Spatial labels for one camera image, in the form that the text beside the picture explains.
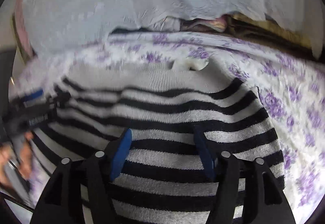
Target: blue gripper pad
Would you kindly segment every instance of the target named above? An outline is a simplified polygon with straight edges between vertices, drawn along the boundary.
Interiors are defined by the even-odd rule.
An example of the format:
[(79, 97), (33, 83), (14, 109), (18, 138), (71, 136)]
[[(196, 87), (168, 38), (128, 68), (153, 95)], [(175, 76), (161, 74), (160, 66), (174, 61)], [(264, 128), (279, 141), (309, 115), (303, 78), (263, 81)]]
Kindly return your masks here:
[(216, 178), (215, 161), (212, 158), (203, 137), (205, 138), (204, 135), (202, 136), (199, 132), (195, 132), (194, 143), (196, 145), (196, 149), (198, 150), (206, 177), (208, 177), (211, 181), (214, 181)]
[(121, 174), (124, 162), (126, 160), (127, 155), (129, 154), (129, 150), (132, 143), (132, 131), (131, 129), (127, 129), (122, 135), (122, 140), (120, 145), (117, 148), (117, 151), (111, 160), (111, 168), (110, 168), (110, 175), (109, 179), (114, 181), (116, 177)]
[(21, 101), (22, 101), (22, 102), (31, 101), (31, 100), (34, 100), (34, 99), (39, 98), (39, 97), (42, 96), (42, 95), (43, 95), (43, 90), (40, 89), (40, 90), (35, 91), (35, 92), (32, 93), (32, 94), (29, 94), (29, 95), (27, 95), (27, 96), (22, 97), (22, 98), (21, 98)]

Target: purple floral fabric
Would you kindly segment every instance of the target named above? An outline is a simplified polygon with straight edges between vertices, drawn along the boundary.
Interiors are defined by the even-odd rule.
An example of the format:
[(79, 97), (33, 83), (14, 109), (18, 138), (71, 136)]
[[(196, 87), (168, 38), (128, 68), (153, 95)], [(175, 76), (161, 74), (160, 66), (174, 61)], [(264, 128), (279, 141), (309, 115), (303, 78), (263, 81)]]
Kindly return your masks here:
[[(325, 194), (325, 67), (248, 41), (202, 33), (133, 33), (109, 36), (77, 52), (35, 59), (11, 88), (11, 96), (39, 87), (53, 92), (77, 62), (97, 67), (123, 63), (184, 60), (201, 69), (209, 57), (220, 69), (258, 87), (261, 105), (272, 119), (284, 157), (284, 193), (297, 224), (303, 224)], [(37, 200), (46, 179), (33, 175)]]

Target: purple flower pattern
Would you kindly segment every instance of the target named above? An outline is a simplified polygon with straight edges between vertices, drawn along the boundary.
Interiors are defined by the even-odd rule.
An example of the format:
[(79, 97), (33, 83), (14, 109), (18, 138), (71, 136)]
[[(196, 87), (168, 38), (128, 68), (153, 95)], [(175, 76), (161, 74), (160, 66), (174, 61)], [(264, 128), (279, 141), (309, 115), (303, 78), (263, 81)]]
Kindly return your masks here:
[(273, 68), (271, 61), (265, 61), (263, 66), (263, 72), (269, 75), (273, 75), (274, 77), (279, 75), (279, 71)]
[(322, 125), (320, 113), (315, 110), (314, 107), (310, 107), (307, 109), (307, 115), (314, 129), (317, 129)]
[(166, 33), (160, 33), (160, 34), (154, 34), (152, 35), (153, 45), (165, 45), (169, 44), (167, 34)]
[(241, 71), (240, 68), (235, 64), (230, 65), (228, 69), (235, 77), (239, 78), (243, 82), (245, 82), (249, 78), (249, 74), (244, 71)]
[(273, 92), (268, 92), (265, 97), (261, 97), (261, 102), (271, 117), (280, 119), (287, 115), (282, 101), (276, 98)]
[(325, 167), (325, 151), (322, 151), (321, 154), (319, 155), (320, 160), (323, 164), (323, 166)]
[(129, 46), (127, 51), (128, 52), (131, 52), (131, 51), (138, 52), (140, 50), (140, 48), (141, 48), (141, 44), (137, 44), (137, 45)]
[(172, 50), (176, 50), (177, 48), (181, 47), (181, 46), (185, 46), (187, 44), (200, 44), (202, 43), (202, 40), (200, 38), (190, 38), (190, 39), (179, 39), (173, 46), (172, 46)]
[(290, 130), (292, 130), (293, 125), (295, 124), (295, 120), (292, 116), (287, 118), (287, 126)]
[(193, 58), (207, 59), (209, 58), (209, 53), (203, 47), (199, 47), (196, 50), (191, 49), (188, 56)]
[(259, 45), (257, 43), (248, 42), (247, 44), (248, 44), (249, 47), (251, 47), (253, 49), (257, 49), (257, 50), (261, 49), (261, 45)]
[(314, 91), (316, 94), (319, 93), (320, 89), (317, 83), (312, 83), (309, 87), (311, 91)]
[(230, 38), (231, 41), (233, 43), (237, 43), (237, 44), (246, 44), (246, 41), (245, 40), (242, 40), (242, 39), (238, 39), (238, 38)]
[(299, 102), (301, 100), (301, 92), (299, 91), (298, 88), (294, 86), (287, 86), (287, 91), (289, 92), (289, 97), (292, 102)]
[(230, 43), (225, 42), (224, 44), (221, 45), (224, 48), (229, 48), (230, 47)]
[(291, 165), (296, 162), (297, 150), (290, 150), (288, 147), (283, 150), (284, 169), (289, 170)]
[(305, 168), (300, 177), (296, 180), (298, 190), (302, 197), (300, 198), (299, 206), (312, 203), (315, 199), (316, 189), (315, 181), (318, 180), (319, 173), (315, 171), (315, 165), (312, 168)]
[(306, 146), (307, 147), (314, 147), (315, 146), (315, 138), (311, 133), (305, 134), (306, 139)]
[(279, 59), (280, 64), (283, 66), (283, 68), (290, 69), (292, 71), (295, 70), (294, 64), (295, 59), (292, 56), (284, 55), (284, 54), (277, 54), (276, 57)]
[(163, 57), (162, 54), (156, 52), (147, 52), (147, 54), (143, 55), (141, 58), (145, 59), (149, 63), (162, 63), (169, 61), (168, 57)]
[(242, 57), (242, 60), (241, 60), (242, 62), (245, 62), (245, 61), (247, 61), (248, 59), (251, 58), (247, 52), (237, 51), (237, 50), (233, 50), (233, 49), (230, 49), (230, 48), (227, 48), (227, 47), (229, 47), (229, 43), (226, 42), (225, 44), (217, 47), (217, 49), (228, 51), (228, 52), (231, 52), (232, 54), (240, 55)]
[(322, 100), (320, 100), (320, 104), (321, 104), (322, 110), (325, 111), (325, 97), (323, 97)]
[(320, 80), (323, 80), (325, 79), (325, 72), (319, 70), (319, 69), (315, 69), (316, 70), (316, 78), (317, 79), (320, 79)]

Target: striped sweater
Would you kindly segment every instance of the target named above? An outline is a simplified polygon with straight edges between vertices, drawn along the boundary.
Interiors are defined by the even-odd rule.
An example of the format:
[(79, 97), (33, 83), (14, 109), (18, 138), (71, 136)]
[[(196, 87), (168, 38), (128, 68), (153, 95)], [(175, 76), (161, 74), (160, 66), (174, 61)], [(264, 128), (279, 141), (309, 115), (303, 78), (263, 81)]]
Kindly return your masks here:
[[(51, 175), (63, 157), (87, 158), (131, 128), (133, 142), (110, 196), (121, 223), (205, 223), (218, 183), (205, 177), (192, 134), (241, 159), (263, 157), (284, 187), (283, 155), (257, 90), (231, 79), (210, 59), (200, 71), (166, 64), (121, 70), (75, 65), (55, 91), (71, 100), (55, 123), (34, 131), (36, 158)], [(86, 223), (87, 188), (81, 186)], [(238, 188), (234, 223), (240, 223), (245, 180)]]

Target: black and white striped sweater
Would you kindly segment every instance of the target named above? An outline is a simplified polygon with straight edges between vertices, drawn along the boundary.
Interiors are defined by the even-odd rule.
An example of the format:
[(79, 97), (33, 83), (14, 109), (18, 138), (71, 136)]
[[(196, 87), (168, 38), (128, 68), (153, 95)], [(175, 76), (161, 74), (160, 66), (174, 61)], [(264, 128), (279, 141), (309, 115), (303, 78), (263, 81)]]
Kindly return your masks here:
[[(121, 223), (205, 223), (218, 183), (204, 176), (193, 124), (238, 158), (263, 157), (284, 187), (283, 155), (257, 91), (231, 79), (213, 58), (201, 71), (76, 65), (55, 91), (69, 91), (72, 99), (56, 123), (34, 132), (32, 143), (49, 175), (61, 158), (89, 157), (132, 129), (130, 153), (110, 194)], [(241, 179), (234, 223), (241, 221), (244, 190)], [(84, 212), (91, 223), (89, 209)]]

